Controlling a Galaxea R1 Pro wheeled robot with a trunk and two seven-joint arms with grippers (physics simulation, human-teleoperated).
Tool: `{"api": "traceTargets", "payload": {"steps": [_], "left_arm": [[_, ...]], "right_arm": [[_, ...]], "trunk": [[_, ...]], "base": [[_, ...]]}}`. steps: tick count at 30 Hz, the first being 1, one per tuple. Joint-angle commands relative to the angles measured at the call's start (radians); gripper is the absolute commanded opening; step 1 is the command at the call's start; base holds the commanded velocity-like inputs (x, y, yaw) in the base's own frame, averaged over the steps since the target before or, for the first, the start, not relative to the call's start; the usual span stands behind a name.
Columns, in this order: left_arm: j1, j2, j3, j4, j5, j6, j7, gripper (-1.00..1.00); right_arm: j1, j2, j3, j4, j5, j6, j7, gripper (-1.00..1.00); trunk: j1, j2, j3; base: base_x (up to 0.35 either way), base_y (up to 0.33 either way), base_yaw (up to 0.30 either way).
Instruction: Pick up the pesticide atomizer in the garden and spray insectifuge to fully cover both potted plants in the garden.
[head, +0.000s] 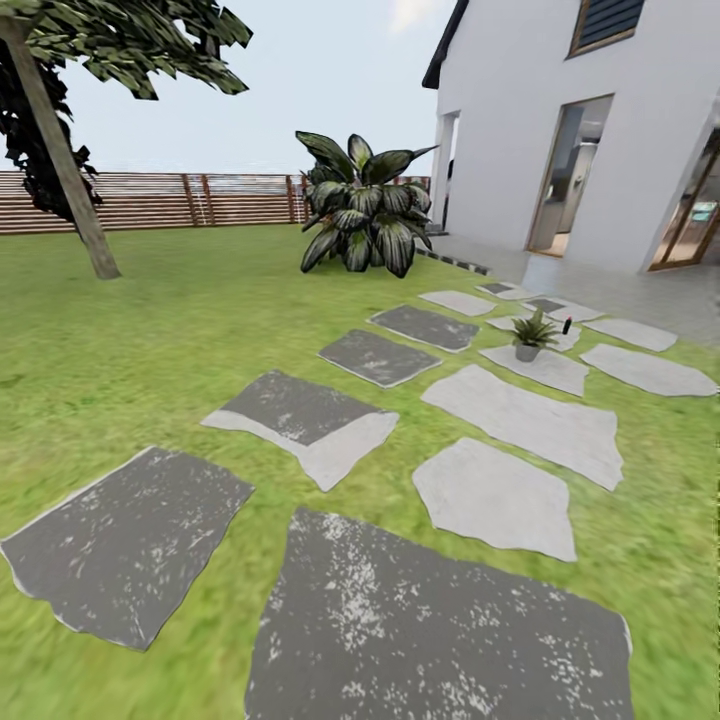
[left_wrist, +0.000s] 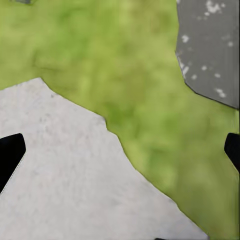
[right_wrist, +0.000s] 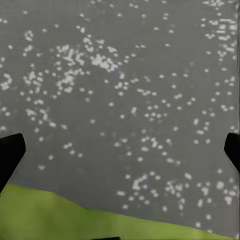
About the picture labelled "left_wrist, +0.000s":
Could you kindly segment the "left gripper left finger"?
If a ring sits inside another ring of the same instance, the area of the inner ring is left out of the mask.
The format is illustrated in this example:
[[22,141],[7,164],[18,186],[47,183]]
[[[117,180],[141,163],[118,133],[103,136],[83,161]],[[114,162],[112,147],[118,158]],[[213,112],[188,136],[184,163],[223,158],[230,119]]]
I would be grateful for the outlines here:
[[0,138],[0,192],[26,152],[23,135],[17,133]]

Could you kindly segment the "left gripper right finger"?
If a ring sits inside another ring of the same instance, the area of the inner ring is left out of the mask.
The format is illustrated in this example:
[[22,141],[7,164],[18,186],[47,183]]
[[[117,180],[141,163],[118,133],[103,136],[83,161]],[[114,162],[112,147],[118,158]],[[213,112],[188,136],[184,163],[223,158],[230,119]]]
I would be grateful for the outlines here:
[[224,151],[240,173],[240,135],[229,133],[227,135]]

